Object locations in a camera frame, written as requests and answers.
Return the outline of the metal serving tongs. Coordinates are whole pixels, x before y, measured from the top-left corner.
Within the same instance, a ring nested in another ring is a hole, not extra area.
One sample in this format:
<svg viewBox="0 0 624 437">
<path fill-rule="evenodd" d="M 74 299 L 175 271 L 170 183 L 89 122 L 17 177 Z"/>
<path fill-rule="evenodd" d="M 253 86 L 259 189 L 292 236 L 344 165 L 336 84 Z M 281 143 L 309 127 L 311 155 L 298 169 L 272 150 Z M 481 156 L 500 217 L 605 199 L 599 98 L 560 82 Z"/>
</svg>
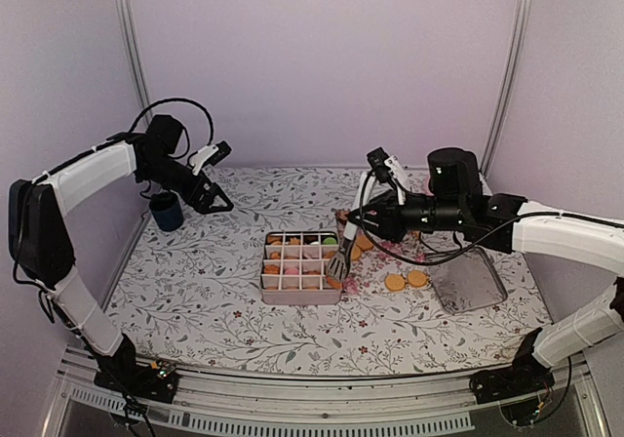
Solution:
<svg viewBox="0 0 624 437">
<path fill-rule="evenodd" d="M 351 211 L 358 210 L 361 203 L 370 199 L 374 183 L 371 182 L 369 172 L 363 171 L 360 176 L 358 190 L 356 192 Z M 347 220 L 336 253 L 328 263 L 328 278 L 335 282 L 342 282 L 347 278 L 351 266 L 351 254 L 358 234 L 358 225 Z"/>
</svg>

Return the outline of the orange swirl cookie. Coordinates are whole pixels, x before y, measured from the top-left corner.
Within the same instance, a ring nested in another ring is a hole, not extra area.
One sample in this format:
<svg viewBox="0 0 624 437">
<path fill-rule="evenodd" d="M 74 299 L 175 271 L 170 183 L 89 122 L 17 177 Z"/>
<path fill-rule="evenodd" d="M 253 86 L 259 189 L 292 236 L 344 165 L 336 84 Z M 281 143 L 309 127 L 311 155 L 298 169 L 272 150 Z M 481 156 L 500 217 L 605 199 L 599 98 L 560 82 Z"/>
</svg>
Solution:
<svg viewBox="0 0 624 437">
<path fill-rule="evenodd" d="M 268 235 L 266 238 L 267 245 L 281 245 L 283 237 L 281 235 Z"/>
</svg>

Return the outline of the metal tin with white dividers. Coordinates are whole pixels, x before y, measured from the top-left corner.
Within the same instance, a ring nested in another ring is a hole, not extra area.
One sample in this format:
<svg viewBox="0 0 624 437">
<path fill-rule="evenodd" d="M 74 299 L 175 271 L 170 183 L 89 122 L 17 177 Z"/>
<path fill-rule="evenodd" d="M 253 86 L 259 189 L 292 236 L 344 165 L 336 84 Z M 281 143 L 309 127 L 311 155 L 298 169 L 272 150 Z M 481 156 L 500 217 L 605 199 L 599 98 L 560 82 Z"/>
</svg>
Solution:
<svg viewBox="0 0 624 437">
<path fill-rule="evenodd" d="M 268 235 L 281 235 L 281 245 L 267 245 Z M 305 245 L 306 235 L 317 235 L 318 245 Z M 336 245 L 323 245 L 325 237 L 334 237 Z M 299 237 L 300 245 L 289 245 L 291 237 Z M 321 258 L 308 259 L 302 255 L 304 246 L 318 246 Z M 341 297 L 339 287 L 327 281 L 328 263 L 338 249 L 338 236 L 333 231 L 273 231 L 264 237 L 260 269 L 260 293 L 262 301 L 273 306 L 321 306 L 335 305 Z M 296 267 L 300 274 L 284 274 L 287 267 Z"/>
</svg>

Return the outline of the silver tin lid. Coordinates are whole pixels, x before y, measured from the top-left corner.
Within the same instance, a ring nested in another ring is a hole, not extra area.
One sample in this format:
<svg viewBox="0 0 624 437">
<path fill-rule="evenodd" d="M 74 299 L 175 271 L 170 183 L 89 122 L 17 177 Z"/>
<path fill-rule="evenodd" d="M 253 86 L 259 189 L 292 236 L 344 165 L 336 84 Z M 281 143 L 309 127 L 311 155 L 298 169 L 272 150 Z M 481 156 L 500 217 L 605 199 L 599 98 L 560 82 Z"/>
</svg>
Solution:
<svg viewBox="0 0 624 437">
<path fill-rule="evenodd" d="M 493 262 L 482 248 L 431 267 L 429 277 L 442 309 L 450 315 L 496 306 L 508 298 Z"/>
</svg>

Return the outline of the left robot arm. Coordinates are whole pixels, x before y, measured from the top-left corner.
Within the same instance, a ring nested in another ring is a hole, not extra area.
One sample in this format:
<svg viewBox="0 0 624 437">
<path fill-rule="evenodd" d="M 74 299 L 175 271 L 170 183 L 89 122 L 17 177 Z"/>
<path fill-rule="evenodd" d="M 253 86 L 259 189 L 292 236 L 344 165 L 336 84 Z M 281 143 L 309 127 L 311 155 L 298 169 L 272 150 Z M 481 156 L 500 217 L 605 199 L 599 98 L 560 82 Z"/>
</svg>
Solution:
<svg viewBox="0 0 624 437">
<path fill-rule="evenodd" d="M 155 116 L 144 132 L 118 133 L 34 179 L 18 179 L 9 193 L 9 252 L 15 280 L 37 287 L 125 392 L 145 382 L 130 339 L 104 314 L 80 273 L 82 236 L 70 218 L 93 197 L 131 178 L 156 185 L 149 209 L 164 232 L 181 228 L 181 208 L 200 215 L 229 212 L 232 202 L 205 172 L 230 152 L 210 139 L 189 155 L 178 154 L 184 126 L 171 115 Z"/>
</svg>

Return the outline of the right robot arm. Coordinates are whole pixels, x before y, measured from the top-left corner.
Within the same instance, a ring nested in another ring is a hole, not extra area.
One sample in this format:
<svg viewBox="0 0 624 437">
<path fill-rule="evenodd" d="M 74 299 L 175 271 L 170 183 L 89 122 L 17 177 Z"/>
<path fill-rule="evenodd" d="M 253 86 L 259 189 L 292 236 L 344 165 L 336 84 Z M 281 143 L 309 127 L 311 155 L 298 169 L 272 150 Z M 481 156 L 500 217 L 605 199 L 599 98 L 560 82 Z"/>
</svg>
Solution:
<svg viewBox="0 0 624 437">
<path fill-rule="evenodd" d="M 611 272 L 615 281 L 601 295 L 526 336 L 504 374 L 504 385 L 514 394 L 524 394 L 539 382 L 542 370 L 622 332 L 622 221 L 568 213 L 518 195 L 486 195 L 475 154 L 457 147 L 428 154 L 425 193 L 410 189 L 404 168 L 382 148 L 371 151 L 367 159 L 370 170 L 360 177 L 331 261 L 334 278 L 349 273 L 358 234 L 371 242 L 399 243 L 411 230 L 459 232 L 469 247 L 563 258 Z"/>
</svg>

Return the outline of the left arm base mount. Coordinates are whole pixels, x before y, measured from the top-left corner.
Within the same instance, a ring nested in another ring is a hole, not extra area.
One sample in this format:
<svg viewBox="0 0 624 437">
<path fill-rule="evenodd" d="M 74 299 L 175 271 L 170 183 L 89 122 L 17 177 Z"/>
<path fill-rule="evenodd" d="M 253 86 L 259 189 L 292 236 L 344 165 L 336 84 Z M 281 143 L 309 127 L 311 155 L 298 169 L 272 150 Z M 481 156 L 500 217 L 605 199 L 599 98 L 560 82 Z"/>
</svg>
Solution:
<svg viewBox="0 0 624 437">
<path fill-rule="evenodd" d="M 169 365 L 152 367 L 135 361 L 129 364 L 100 361 L 94 379 L 100 388 L 165 404 L 174 401 L 178 382 L 179 375 Z"/>
</svg>

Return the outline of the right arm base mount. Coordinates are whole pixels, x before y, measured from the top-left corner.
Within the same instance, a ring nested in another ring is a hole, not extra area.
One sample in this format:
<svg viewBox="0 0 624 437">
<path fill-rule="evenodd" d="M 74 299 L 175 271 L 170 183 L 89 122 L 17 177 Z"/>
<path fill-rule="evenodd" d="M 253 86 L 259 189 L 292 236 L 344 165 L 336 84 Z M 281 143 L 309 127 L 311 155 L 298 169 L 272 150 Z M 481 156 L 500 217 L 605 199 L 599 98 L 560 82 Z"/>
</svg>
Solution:
<svg viewBox="0 0 624 437">
<path fill-rule="evenodd" d="M 478 404 L 547 390 L 554 384 L 551 370 L 532 358 L 528 361 L 514 361 L 504 368 L 481 370 L 469 378 L 469 388 Z"/>
</svg>

